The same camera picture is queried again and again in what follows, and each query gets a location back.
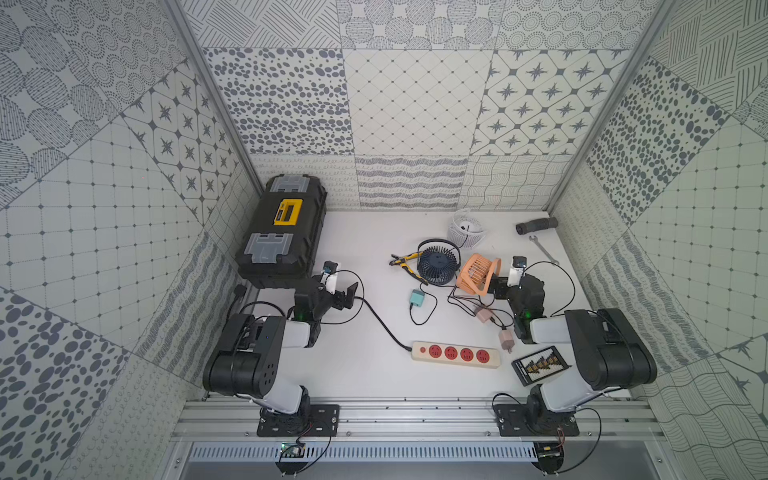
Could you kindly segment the light pink USB charger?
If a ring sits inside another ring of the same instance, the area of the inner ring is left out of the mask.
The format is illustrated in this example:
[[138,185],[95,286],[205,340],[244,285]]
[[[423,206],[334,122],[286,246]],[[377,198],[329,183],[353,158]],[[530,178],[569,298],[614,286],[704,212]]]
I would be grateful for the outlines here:
[[515,345],[515,335],[509,329],[501,329],[499,331],[500,346],[503,351],[511,353]]

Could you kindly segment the teal USB charger plug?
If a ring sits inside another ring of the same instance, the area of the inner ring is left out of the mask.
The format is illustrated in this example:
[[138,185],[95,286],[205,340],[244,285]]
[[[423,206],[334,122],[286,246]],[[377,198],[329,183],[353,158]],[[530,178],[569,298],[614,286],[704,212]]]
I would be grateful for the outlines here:
[[425,298],[425,293],[422,290],[414,289],[410,295],[409,302],[412,306],[421,307]]

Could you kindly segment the beige red power strip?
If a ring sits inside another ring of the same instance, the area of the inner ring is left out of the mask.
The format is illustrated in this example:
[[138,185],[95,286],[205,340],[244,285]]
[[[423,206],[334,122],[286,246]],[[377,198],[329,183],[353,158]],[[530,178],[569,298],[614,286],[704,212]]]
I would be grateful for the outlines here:
[[414,342],[411,358],[415,361],[486,369],[501,366],[501,354],[496,349],[436,342]]

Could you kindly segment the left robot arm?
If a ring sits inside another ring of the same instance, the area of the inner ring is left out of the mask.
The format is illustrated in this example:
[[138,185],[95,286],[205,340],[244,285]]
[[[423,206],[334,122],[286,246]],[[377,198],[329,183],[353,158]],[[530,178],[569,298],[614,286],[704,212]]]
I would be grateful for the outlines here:
[[203,369],[205,390],[247,399],[269,413],[306,416],[308,390],[280,377],[279,362],[285,349],[314,346],[329,310],[353,307],[364,284],[358,280],[340,290],[337,278],[320,274],[301,281],[293,288],[294,305],[275,315],[231,315]]

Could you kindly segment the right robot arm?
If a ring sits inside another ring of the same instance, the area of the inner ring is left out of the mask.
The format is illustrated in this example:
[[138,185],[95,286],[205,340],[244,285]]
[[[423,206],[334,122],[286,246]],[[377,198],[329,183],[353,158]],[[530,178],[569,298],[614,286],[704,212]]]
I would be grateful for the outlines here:
[[579,407],[603,393],[656,380],[656,361],[621,310],[565,310],[546,317],[544,282],[528,274],[513,281],[494,276],[490,291],[507,300],[517,337],[541,347],[512,362],[530,392],[524,407],[496,409],[504,426],[520,423],[538,435],[560,428],[575,435]]

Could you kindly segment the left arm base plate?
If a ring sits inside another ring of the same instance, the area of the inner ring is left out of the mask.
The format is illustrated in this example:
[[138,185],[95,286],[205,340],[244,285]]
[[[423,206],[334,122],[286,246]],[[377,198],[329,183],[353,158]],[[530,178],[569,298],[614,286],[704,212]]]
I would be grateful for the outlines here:
[[257,436],[335,437],[340,410],[338,404],[311,404],[291,415],[261,409]]

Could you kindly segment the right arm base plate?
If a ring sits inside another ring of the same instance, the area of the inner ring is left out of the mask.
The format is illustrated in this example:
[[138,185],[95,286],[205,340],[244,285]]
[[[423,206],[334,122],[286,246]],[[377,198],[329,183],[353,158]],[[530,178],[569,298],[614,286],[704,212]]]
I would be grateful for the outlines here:
[[580,435],[573,412],[555,413],[544,409],[534,414],[528,407],[518,404],[499,404],[493,407],[496,424],[502,437],[566,437]]

